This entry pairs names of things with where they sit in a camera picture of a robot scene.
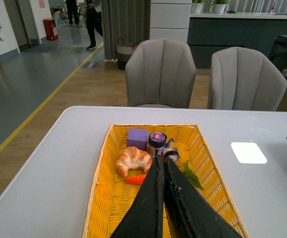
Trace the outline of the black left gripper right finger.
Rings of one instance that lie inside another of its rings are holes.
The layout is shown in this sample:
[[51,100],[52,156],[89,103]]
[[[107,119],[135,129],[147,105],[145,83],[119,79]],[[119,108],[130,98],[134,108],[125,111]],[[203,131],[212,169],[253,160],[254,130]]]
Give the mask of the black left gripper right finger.
[[164,203],[173,238],[240,238],[169,158],[164,167]]

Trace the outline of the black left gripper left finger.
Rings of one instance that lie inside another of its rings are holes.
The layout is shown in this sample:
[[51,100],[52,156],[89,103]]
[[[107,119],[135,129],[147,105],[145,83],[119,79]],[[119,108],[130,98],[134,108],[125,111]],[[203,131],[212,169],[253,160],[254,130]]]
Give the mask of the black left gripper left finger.
[[112,238],[163,237],[164,168],[157,155]]

